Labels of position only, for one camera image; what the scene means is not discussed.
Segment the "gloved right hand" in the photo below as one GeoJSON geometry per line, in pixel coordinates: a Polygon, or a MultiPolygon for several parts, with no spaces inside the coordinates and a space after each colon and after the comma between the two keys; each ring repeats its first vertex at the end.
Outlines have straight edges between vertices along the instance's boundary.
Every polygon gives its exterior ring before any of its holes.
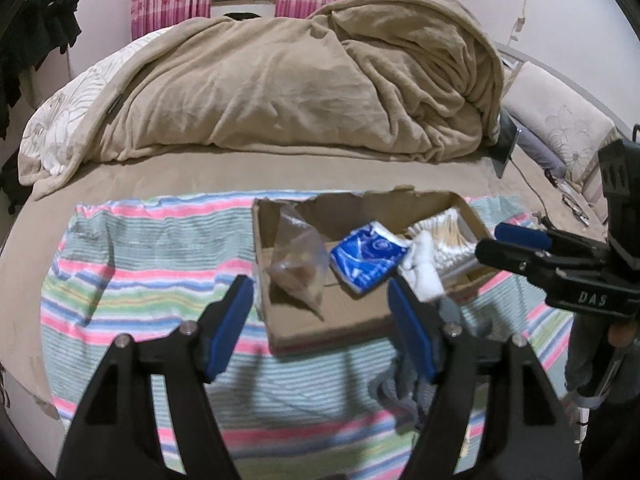
{"type": "Polygon", "coordinates": [[[639,396],[639,322],[574,315],[565,367],[567,391],[581,408],[639,396]]]}

